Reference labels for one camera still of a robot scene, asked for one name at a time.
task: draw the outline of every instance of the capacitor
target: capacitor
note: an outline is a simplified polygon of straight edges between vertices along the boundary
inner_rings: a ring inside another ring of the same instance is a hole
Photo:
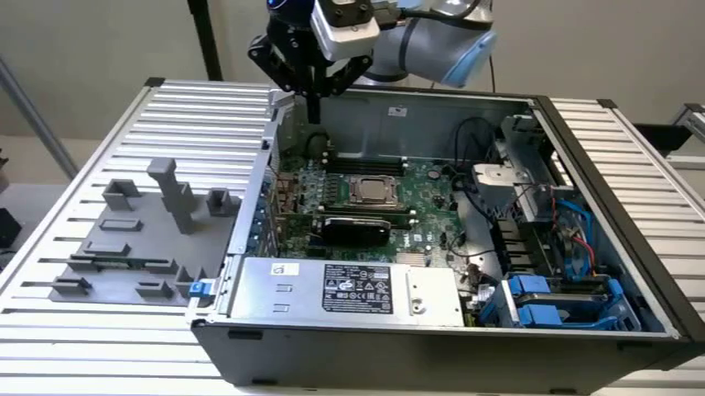
[[[426,176],[431,179],[431,180],[438,180],[441,178],[441,172],[431,169],[427,173],[426,173]]]

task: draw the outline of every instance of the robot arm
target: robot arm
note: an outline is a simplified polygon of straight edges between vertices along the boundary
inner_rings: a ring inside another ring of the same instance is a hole
[[[442,0],[421,11],[371,0],[267,0],[267,34],[248,57],[282,90],[306,98],[318,124],[320,98],[343,93],[363,74],[394,81],[414,73],[461,87],[494,46],[490,3]]]

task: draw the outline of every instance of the warning label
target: warning label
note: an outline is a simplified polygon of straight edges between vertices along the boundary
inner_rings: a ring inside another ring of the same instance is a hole
[[[387,266],[326,264],[323,309],[328,312],[391,314],[391,281]]]

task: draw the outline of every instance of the white wall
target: white wall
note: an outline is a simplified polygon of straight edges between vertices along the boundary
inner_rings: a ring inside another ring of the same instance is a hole
[[[264,2],[214,7],[228,22],[218,37],[228,77],[266,81],[244,56],[264,31]],[[702,0],[495,0],[498,91],[610,98],[634,121],[665,122],[682,103],[705,101],[702,16]],[[469,89],[489,87],[485,70]]]
[[[61,137],[101,139],[147,77],[206,78],[186,0],[0,0],[0,54]],[[1,91],[0,134],[32,134]]]

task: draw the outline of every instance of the black pole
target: black pole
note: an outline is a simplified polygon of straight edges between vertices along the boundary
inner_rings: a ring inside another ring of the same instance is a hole
[[[208,0],[188,0],[188,10],[196,25],[198,43],[206,64],[206,73],[211,81],[223,81],[223,70],[218,59],[216,37],[212,34],[211,14],[208,13]]]

